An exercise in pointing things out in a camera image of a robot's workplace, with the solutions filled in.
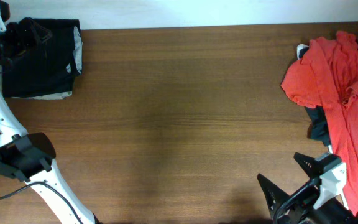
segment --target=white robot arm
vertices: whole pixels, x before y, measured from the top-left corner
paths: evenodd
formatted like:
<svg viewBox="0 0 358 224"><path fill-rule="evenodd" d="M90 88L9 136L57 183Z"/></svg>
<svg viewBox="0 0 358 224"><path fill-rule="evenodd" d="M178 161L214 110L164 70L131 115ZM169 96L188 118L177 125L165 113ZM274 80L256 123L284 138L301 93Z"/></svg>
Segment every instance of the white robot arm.
<svg viewBox="0 0 358 224"><path fill-rule="evenodd" d="M6 30L6 28L0 17L0 31L1 30ZM28 135L27 130L12 114L0 92L0 151L18 152L16 157L21 157L20 160L24 160L22 158L23 155L26 156L26 153L30 154L30 149L38 147L38 145L28 145L33 144L33 141L35 141L31 137L32 136ZM46 136L43 137L43 141L46 141L46 145L48 145L48 140L45 138ZM28 155L26 159L31 161L34 157ZM9 175L9 177L12 178L17 177L19 180L24 180L27 185L31 185L62 223L99 223L93 213L78 200L73 191L69 188L59 172L56 160L53 156L49 157L49 159L41 158L39 161L27 162L25 166L20 167L21 165L18 162L13 164L0 160L0 174L4 173L3 175ZM50 188L57 191L68 203L54 191L50 190Z"/></svg>

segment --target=red shirt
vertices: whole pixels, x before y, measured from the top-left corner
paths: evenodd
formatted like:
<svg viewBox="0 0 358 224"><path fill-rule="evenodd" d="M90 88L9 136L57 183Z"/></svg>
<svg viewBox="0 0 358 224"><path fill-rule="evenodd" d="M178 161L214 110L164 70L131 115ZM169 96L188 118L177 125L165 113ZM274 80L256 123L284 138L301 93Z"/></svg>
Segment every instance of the red shirt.
<svg viewBox="0 0 358 224"><path fill-rule="evenodd" d="M310 41L302 59L288 69L282 83L287 96L309 108L322 106L335 154L346 163L346 200L358 211L358 50L353 34L336 40Z"/></svg>

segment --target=black garment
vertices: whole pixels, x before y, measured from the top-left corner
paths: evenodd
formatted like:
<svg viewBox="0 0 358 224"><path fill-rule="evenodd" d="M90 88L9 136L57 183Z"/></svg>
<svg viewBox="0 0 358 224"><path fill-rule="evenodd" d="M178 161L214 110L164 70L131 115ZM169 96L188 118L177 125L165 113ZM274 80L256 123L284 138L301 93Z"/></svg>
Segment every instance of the black garment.
<svg viewBox="0 0 358 224"><path fill-rule="evenodd" d="M299 58L303 58L304 54L309 50L309 47L305 47L299 51ZM315 109L305 107L308 113L312 128L310 131L310 139L322 141L324 146L331 144L329 138L328 123L322 106L317 106Z"/></svg>
<svg viewBox="0 0 358 224"><path fill-rule="evenodd" d="M78 72L73 51L74 27L80 31L79 20L34 19L52 31L46 43L14 59L13 67L2 75L5 97L35 97L73 90Z"/></svg>

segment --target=wooden table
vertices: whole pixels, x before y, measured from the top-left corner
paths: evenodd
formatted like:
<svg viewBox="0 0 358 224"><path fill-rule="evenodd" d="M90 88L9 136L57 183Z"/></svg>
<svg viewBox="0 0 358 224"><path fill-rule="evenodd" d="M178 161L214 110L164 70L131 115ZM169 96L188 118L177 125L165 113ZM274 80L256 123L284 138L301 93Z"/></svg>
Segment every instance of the wooden table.
<svg viewBox="0 0 358 224"><path fill-rule="evenodd" d="M66 100L7 102L44 132L80 200L104 223L268 217L256 176L288 193L307 181L294 152L310 119L280 88L295 49L358 22L84 30L84 73ZM23 183L0 176L0 195ZM0 201L0 223L58 223L32 190Z"/></svg>

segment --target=shirt sleeve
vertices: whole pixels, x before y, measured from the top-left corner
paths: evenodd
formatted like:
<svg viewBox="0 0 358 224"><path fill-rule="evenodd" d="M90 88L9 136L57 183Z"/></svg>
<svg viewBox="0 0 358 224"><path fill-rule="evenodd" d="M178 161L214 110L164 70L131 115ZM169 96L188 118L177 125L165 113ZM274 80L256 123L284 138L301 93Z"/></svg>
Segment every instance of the shirt sleeve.
<svg viewBox="0 0 358 224"><path fill-rule="evenodd" d="M298 105L308 108L321 106L315 75L310 64L303 63L303 59L290 66L281 87L287 97Z"/></svg>

